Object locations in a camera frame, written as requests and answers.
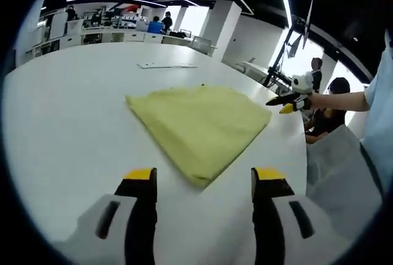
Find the light blue shirt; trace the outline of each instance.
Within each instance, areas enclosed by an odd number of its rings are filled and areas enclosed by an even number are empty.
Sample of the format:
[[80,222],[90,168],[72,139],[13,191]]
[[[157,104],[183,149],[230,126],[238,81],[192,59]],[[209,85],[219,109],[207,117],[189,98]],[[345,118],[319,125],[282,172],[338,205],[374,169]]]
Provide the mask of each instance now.
[[385,34],[386,49],[378,72],[365,90],[370,105],[362,144],[373,161],[385,193],[393,176],[393,36]]

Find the white pillar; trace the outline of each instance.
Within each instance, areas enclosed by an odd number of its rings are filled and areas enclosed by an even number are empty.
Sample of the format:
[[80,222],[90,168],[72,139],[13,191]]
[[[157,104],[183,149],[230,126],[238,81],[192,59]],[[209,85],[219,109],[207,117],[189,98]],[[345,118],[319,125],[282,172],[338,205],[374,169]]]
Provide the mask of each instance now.
[[217,47],[212,57],[218,61],[222,61],[240,13],[241,8],[236,3],[225,0],[217,0],[210,12],[203,38],[211,40]]
[[209,18],[210,18],[210,13],[211,13],[211,9],[208,10],[208,13],[206,14],[206,18],[204,19],[204,22],[203,22],[203,25],[202,25],[202,28],[201,28],[201,32],[198,35],[200,37],[202,37],[202,35],[203,35],[203,33],[204,33],[205,29],[206,29],[206,26],[207,26]]
[[326,52],[324,53],[324,56],[322,57],[322,80],[321,80],[321,86],[319,88],[319,92],[323,93],[326,88],[329,85],[330,78],[332,78],[334,68],[336,67],[337,61],[335,61],[333,58],[328,56]]
[[187,10],[187,7],[185,7],[185,6],[182,6],[180,8],[179,14],[177,15],[177,18],[176,18],[176,22],[175,22],[173,29],[172,29],[173,31],[180,30],[180,25],[182,24],[186,10]]

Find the office chair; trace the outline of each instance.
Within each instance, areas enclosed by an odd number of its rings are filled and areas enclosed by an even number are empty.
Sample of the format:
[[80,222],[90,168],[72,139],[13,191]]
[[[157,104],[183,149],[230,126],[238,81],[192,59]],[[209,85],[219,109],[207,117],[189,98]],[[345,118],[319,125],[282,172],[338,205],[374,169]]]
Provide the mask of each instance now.
[[209,55],[211,41],[202,37],[195,36],[190,47],[204,55]]

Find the human arm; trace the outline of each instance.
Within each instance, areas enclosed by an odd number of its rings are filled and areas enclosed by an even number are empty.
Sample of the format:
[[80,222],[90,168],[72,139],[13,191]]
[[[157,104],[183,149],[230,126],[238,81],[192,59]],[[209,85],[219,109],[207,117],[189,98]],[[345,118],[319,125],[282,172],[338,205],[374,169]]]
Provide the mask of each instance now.
[[314,124],[315,124],[315,119],[314,118],[311,118],[310,120],[308,120],[305,123],[305,131],[310,130],[312,127],[314,127]]
[[314,144],[316,143],[318,140],[324,138],[326,135],[328,135],[328,132],[323,132],[321,135],[319,136],[311,136],[311,135],[306,135],[306,143],[307,144]]
[[309,100],[314,109],[329,108],[334,110],[352,110],[365,112],[370,109],[364,92],[344,94],[317,94],[313,93]]

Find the person sitting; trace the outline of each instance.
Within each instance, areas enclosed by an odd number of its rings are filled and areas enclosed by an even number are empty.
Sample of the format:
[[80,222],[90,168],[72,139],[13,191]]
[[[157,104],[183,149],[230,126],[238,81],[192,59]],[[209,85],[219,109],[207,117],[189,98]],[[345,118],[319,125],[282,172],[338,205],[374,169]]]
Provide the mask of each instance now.
[[[329,85],[329,94],[350,92],[349,82],[345,78],[336,78]],[[306,143],[313,144],[328,133],[345,124],[345,110],[316,110],[313,117],[305,123]]]
[[101,11],[98,9],[97,12],[95,12],[93,14],[93,16],[91,17],[91,20],[90,20],[91,25],[93,27],[94,26],[99,26],[101,24],[101,18],[102,18]]
[[158,16],[153,17],[153,21],[149,23],[148,33],[160,34],[163,24],[158,22],[160,18]]

